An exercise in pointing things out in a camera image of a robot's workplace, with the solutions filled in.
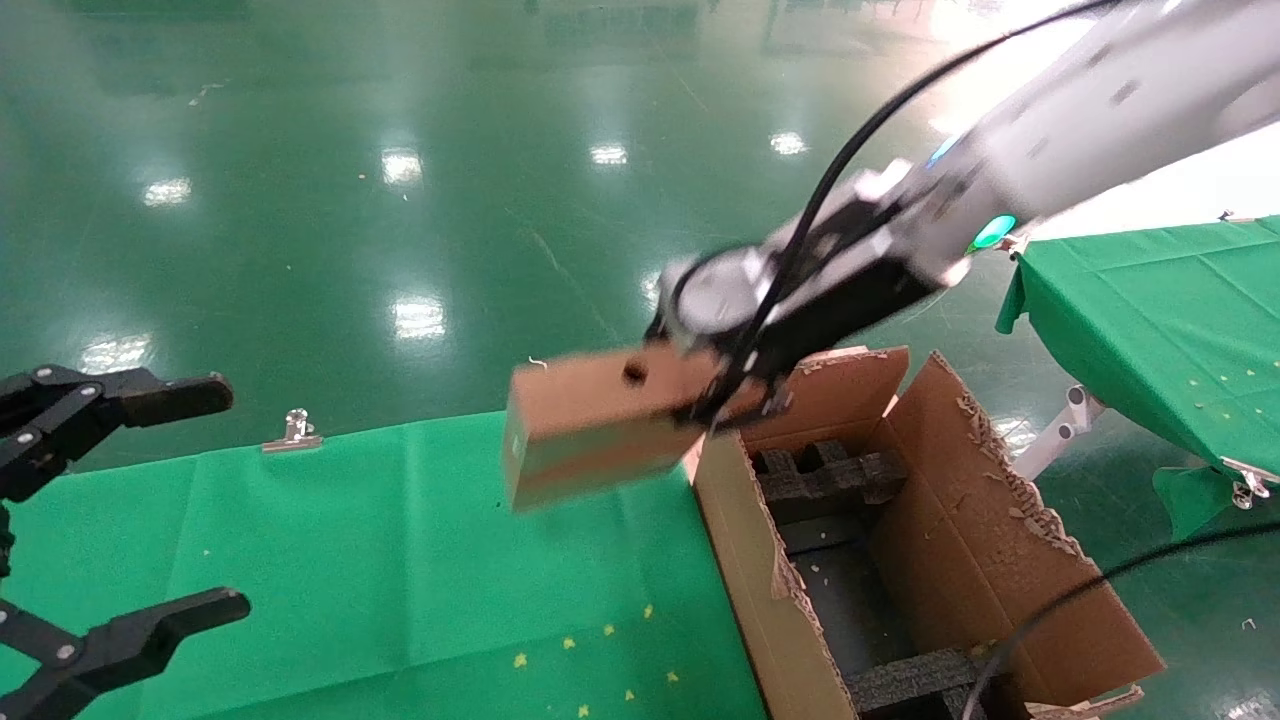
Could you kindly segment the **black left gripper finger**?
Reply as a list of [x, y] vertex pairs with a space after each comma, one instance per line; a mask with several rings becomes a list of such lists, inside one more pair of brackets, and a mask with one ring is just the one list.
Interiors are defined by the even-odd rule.
[[1, 698], [5, 719], [74, 719], [100, 696], [164, 673], [183, 641], [238, 623], [250, 598], [211, 588], [140, 609], [90, 628], [83, 635], [3, 601], [1, 643], [37, 662]]
[[20, 503], [120, 428], [224, 413], [234, 402], [219, 373], [163, 380], [145, 368], [86, 374], [38, 366], [3, 379], [1, 497]]

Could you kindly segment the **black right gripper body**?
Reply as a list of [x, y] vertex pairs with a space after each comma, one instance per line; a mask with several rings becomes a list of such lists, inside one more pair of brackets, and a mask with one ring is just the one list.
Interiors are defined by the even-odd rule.
[[768, 255], [742, 246], [704, 258], [690, 270], [690, 345], [713, 348], [721, 368], [760, 352], [791, 372], [805, 357], [943, 292], [951, 273], [929, 273], [874, 249], [851, 249], [782, 297], [750, 331], [772, 278]]

